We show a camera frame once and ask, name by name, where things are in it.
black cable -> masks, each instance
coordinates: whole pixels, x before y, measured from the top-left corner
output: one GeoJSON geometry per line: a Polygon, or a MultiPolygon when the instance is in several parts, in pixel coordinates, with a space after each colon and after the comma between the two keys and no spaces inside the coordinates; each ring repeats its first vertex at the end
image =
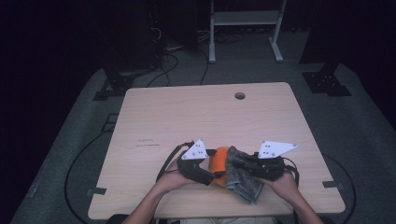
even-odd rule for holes
{"type": "Polygon", "coordinates": [[[217,44],[222,44],[222,45],[231,45],[236,42],[242,41],[245,39],[245,36],[243,34],[226,34],[226,33],[221,33],[219,35],[216,35],[215,42],[217,44]]]}
{"type": "Polygon", "coordinates": [[[178,171],[178,169],[176,169],[176,170],[170,170],[170,171],[165,171],[166,173],[173,173],[173,172],[176,172],[176,171],[178,171]]]}
{"type": "Polygon", "coordinates": [[[349,174],[349,172],[347,171],[347,169],[346,169],[339,161],[337,161],[336,159],[334,159],[333,157],[331,157],[331,156],[329,156],[329,155],[327,155],[327,154],[325,154],[325,153],[322,153],[322,156],[323,156],[323,157],[326,157],[327,159],[329,159],[329,160],[335,162],[338,166],[340,166],[340,168],[341,168],[341,169],[344,171],[344,173],[346,174],[346,176],[347,176],[347,178],[348,178],[348,180],[349,180],[349,182],[350,182],[350,186],[352,187],[352,193],[353,193],[352,207],[351,207],[351,209],[350,209],[350,212],[349,212],[348,216],[347,216],[346,219],[342,222],[342,224],[346,224],[346,223],[350,220],[350,218],[352,217],[352,215],[353,215],[353,213],[354,213],[354,211],[355,211],[355,208],[356,208],[357,195],[356,195],[355,184],[354,184],[354,182],[353,182],[353,180],[352,180],[352,176],[350,176],[350,174],[349,174]]]}
{"type": "Polygon", "coordinates": [[[168,79],[168,85],[167,86],[172,86],[171,78],[169,77],[168,72],[163,69],[163,64],[162,63],[161,63],[160,69],[163,70],[163,72],[165,72],[166,78],[168,79]]]}
{"type": "Polygon", "coordinates": [[[286,158],[286,157],[282,157],[282,159],[283,159],[283,160],[290,161],[290,162],[293,164],[294,168],[296,168],[296,170],[297,170],[297,165],[296,165],[296,163],[294,163],[294,161],[292,161],[291,159],[286,158]]]}
{"type": "Polygon", "coordinates": [[[188,147],[190,148],[192,145],[194,144],[193,141],[189,142],[189,143],[183,143],[177,147],[175,147],[175,149],[171,152],[171,154],[169,155],[169,157],[166,159],[165,163],[163,164],[163,167],[161,167],[160,172],[157,175],[157,178],[155,179],[155,182],[157,182],[161,176],[163,176],[163,174],[166,172],[166,168],[168,167],[169,163],[172,161],[172,159],[175,157],[175,155],[183,148],[183,147],[188,147]]]}
{"type": "Polygon", "coordinates": [[[199,49],[199,51],[201,51],[201,53],[204,54],[205,60],[206,60],[205,72],[204,72],[204,75],[202,76],[201,81],[199,83],[199,85],[202,85],[202,83],[204,82],[204,78],[206,76],[206,73],[207,73],[207,69],[209,68],[209,59],[207,58],[207,55],[201,49],[199,49]]]}
{"type": "Polygon", "coordinates": [[[161,76],[163,76],[163,75],[167,75],[168,72],[174,70],[174,69],[177,67],[177,65],[178,65],[178,58],[177,58],[176,56],[172,55],[172,54],[168,54],[167,56],[173,57],[173,58],[176,60],[175,65],[173,65],[169,70],[163,71],[161,74],[159,74],[158,76],[156,76],[155,78],[153,78],[153,79],[148,83],[148,85],[146,86],[146,88],[149,87],[149,86],[151,85],[151,83],[153,83],[157,78],[159,78],[159,77],[161,77],[161,76]]]}
{"type": "Polygon", "coordinates": [[[113,130],[114,130],[114,127],[111,127],[111,128],[109,128],[109,129],[106,129],[105,131],[101,132],[101,133],[98,134],[96,137],[94,137],[94,138],[91,140],[91,142],[89,142],[89,143],[77,154],[77,156],[74,158],[72,164],[70,165],[69,170],[67,171],[66,180],[64,181],[64,199],[66,200],[67,207],[68,207],[69,210],[72,212],[72,214],[76,217],[76,219],[78,219],[81,223],[84,223],[84,224],[88,224],[88,222],[85,221],[82,217],[80,217],[80,216],[76,213],[76,211],[73,209],[73,207],[72,207],[72,205],[71,205],[71,203],[70,203],[70,201],[69,201],[69,198],[68,198],[68,196],[67,196],[67,183],[69,182],[69,176],[70,176],[70,174],[71,174],[71,171],[72,171],[72,169],[73,169],[73,167],[74,167],[76,161],[79,159],[79,157],[82,155],[82,153],[83,153],[94,141],[96,141],[98,138],[100,138],[103,134],[109,133],[110,131],[113,131],[113,130]]]}

cloth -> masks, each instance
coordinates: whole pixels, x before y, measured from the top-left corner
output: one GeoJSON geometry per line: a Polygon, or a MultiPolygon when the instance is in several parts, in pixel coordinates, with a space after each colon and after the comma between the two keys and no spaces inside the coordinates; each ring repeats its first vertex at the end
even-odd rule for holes
{"type": "Polygon", "coordinates": [[[276,224],[273,217],[220,217],[168,220],[167,224],[276,224]]]}
{"type": "Polygon", "coordinates": [[[228,149],[226,160],[226,189],[233,190],[247,203],[256,203],[262,192],[263,183],[252,177],[247,170],[233,166],[233,161],[249,162],[249,155],[235,147],[228,149]]]}

gray cloth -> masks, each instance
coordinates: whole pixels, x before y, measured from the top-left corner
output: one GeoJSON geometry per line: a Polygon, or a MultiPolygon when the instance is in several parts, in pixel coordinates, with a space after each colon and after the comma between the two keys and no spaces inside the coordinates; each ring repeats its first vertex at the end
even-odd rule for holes
{"type": "Polygon", "coordinates": [[[226,189],[233,190],[242,197],[247,203],[256,203],[262,192],[263,183],[252,177],[247,170],[239,169],[233,166],[233,161],[248,162],[249,155],[246,152],[239,151],[235,147],[230,147],[226,160],[226,189]]]}

hole in table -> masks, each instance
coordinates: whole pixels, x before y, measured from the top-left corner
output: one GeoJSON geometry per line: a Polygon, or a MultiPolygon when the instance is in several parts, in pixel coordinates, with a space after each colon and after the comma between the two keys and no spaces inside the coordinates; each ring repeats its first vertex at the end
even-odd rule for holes
{"type": "Polygon", "coordinates": [[[245,97],[246,97],[246,95],[244,93],[242,93],[242,92],[237,92],[235,94],[235,98],[238,99],[238,100],[243,100],[243,99],[245,99],[245,97]]]}

forearm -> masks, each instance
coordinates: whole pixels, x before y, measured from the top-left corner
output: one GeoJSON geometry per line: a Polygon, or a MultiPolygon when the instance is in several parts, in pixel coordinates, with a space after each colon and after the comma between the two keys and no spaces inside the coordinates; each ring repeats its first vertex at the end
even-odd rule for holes
{"type": "Polygon", "coordinates": [[[143,198],[142,202],[129,215],[122,224],[149,223],[154,216],[158,203],[168,191],[154,187],[143,198]]]}
{"type": "Polygon", "coordinates": [[[306,199],[300,194],[289,201],[299,219],[304,224],[320,224],[323,223],[318,214],[309,205],[306,199]]]}

